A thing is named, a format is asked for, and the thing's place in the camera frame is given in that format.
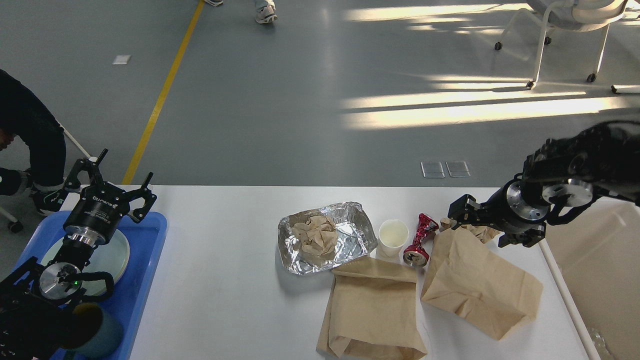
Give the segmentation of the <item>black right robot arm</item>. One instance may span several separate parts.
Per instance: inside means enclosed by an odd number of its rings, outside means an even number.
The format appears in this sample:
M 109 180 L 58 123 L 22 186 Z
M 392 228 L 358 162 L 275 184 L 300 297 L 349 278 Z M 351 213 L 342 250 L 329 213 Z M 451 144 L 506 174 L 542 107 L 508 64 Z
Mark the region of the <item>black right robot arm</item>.
M 532 248 L 547 226 L 571 223 L 601 198 L 639 204 L 640 125 L 603 121 L 574 137 L 549 138 L 486 202 L 464 194 L 451 203 L 454 228 L 464 224 L 502 232 L 498 246 Z

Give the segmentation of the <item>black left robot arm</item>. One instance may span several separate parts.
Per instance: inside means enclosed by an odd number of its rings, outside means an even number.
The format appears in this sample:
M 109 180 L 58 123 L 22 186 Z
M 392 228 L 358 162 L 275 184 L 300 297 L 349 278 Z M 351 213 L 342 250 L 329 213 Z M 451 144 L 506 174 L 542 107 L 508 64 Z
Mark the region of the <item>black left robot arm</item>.
M 103 180 L 96 159 L 78 159 L 64 193 L 80 199 L 66 219 L 60 249 L 47 264 L 32 256 L 1 282 L 0 330 L 3 360 L 48 360 L 59 349 L 65 358 L 109 356 L 120 346 L 123 326 L 103 308 L 115 291 L 107 271 L 87 272 L 94 251 L 110 243 L 121 220 L 146 218 L 157 196 L 153 173 L 130 191 Z

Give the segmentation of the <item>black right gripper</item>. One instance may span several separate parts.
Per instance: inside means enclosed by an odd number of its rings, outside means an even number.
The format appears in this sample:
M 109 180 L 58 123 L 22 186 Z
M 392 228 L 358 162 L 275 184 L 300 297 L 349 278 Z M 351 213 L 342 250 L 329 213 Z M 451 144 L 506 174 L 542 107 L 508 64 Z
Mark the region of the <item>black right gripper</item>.
M 471 194 L 464 194 L 450 204 L 447 217 L 453 220 L 452 230 L 471 225 L 503 231 L 498 248 L 518 244 L 532 248 L 546 237 L 546 225 L 541 224 L 550 208 L 539 194 L 530 199 L 521 181 L 510 181 L 483 203 L 477 203 Z

